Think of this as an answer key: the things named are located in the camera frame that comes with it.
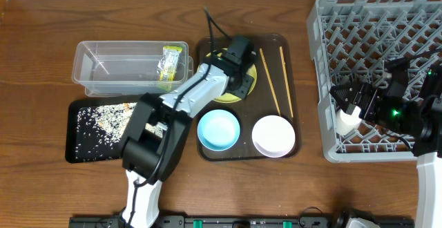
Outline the white paper cup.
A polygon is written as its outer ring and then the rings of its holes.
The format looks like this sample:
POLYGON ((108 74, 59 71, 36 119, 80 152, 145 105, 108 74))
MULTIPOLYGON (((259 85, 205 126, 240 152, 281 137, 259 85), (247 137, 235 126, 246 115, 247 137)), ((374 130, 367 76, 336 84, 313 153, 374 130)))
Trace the white paper cup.
POLYGON ((336 113, 336 132, 339 135, 345 136, 354 129, 357 129, 362 122, 359 117, 361 109, 356 106, 351 115, 346 114, 345 111, 340 109, 336 113))

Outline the wooden chopstick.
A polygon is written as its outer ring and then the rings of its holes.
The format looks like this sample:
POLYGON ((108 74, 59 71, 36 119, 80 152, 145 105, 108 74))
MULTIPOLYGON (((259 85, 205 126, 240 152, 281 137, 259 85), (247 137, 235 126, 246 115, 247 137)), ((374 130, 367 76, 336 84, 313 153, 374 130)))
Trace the wooden chopstick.
POLYGON ((273 87, 273 82, 271 80, 271 76, 270 76, 270 73, 269 73, 269 69, 268 69, 267 62, 266 62, 266 59, 265 59, 265 56, 264 56, 262 48, 259 48, 259 52, 260 52, 261 60, 262 60, 262 63, 263 63, 264 69, 265 69, 266 76, 267 76, 267 81, 269 83, 270 91, 271 91, 271 94, 272 94, 272 97, 273 97, 273 102, 275 104, 275 107, 276 107, 276 110, 278 112, 278 115, 281 116, 280 107, 279 107, 279 104, 278 104, 276 93, 275 93, 275 90, 274 90, 274 87, 273 87))
POLYGON ((290 93, 290 89, 289 89, 289 81, 288 81, 288 76, 287 76, 287 69, 286 69, 284 51, 283 51, 282 46, 279 47, 279 51, 280 51, 280 59, 281 59, 281 64, 282 64, 282 73, 283 73, 284 81, 285 81, 285 88, 286 88, 286 94, 287 94, 287 102, 288 102, 288 105, 289 105, 289 110, 290 110, 291 118, 293 118, 294 117, 294 112, 293 112, 293 106, 292 106, 292 101, 291 101, 291 93, 290 93))

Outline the yellow plate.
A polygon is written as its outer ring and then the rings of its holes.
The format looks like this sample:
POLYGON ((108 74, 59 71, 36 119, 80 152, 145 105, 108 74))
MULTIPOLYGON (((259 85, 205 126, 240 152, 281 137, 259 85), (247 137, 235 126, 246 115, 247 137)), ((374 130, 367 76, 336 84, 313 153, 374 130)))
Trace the yellow plate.
POLYGON ((225 93, 215 98, 214 101, 222 104, 231 104, 241 101, 242 99, 244 99, 244 97, 248 96, 253 91, 257 79, 258 79, 258 73, 256 65, 252 64, 251 67, 246 72, 246 77, 242 81, 242 85, 240 88, 234 91, 226 89, 225 93))

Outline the green snack wrapper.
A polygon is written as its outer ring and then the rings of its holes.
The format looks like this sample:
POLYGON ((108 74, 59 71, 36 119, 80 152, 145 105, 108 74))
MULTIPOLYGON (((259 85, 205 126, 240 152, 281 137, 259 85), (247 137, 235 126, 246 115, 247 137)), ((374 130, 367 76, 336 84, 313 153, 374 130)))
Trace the green snack wrapper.
POLYGON ((182 48, 179 46, 164 46, 163 54, 157 65, 160 81, 173 81, 182 48))

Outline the light blue bowl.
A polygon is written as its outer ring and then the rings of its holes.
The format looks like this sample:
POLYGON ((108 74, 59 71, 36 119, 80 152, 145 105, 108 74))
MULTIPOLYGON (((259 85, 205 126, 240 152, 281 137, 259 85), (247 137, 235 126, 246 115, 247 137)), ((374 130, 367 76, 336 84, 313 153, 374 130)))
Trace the light blue bowl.
POLYGON ((226 151, 240 137, 240 123, 229 111, 215 109, 204 114, 197 126, 200 143, 210 151, 226 151))

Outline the pink bowl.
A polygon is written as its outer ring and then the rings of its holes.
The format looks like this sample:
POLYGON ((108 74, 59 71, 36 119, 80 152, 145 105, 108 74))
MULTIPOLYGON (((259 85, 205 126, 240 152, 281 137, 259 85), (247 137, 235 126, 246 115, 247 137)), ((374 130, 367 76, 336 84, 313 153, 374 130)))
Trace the pink bowl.
POLYGON ((260 118, 252 128, 251 139, 255 148, 268 158, 281 158, 296 146, 293 126, 278 115, 260 118))

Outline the food scraps rice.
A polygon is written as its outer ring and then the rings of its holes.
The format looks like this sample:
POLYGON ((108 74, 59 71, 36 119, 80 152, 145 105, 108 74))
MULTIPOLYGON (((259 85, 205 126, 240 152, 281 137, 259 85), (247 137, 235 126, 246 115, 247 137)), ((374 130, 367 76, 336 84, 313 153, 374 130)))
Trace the food scraps rice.
POLYGON ((80 108, 75 153, 98 156, 115 152, 136 105, 132 102, 80 108))

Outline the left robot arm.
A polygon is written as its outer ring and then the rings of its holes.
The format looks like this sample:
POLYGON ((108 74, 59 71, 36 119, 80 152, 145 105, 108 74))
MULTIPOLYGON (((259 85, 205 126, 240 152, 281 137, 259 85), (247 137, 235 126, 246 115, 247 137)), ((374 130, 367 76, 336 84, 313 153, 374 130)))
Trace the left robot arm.
POLYGON ((162 183, 180 161, 193 118, 225 93, 247 97, 256 61, 251 40, 238 35, 227 49, 211 49, 197 72, 170 93, 139 98, 119 142, 128 198, 119 227, 151 227, 159 216, 162 183))

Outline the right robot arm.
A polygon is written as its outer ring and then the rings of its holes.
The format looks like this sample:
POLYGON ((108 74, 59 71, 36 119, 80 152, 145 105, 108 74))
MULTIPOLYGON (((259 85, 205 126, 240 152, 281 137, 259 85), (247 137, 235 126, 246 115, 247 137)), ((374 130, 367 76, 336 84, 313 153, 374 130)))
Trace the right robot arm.
POLYGON ((412 58, 389 61, 387 88, 365 82, 332 86, 329 92, 346 114, 414 138, 419 200, 415 226, 441 226, 441 66, 431 66, 421 87, 421 103, 403 99, 412 58))

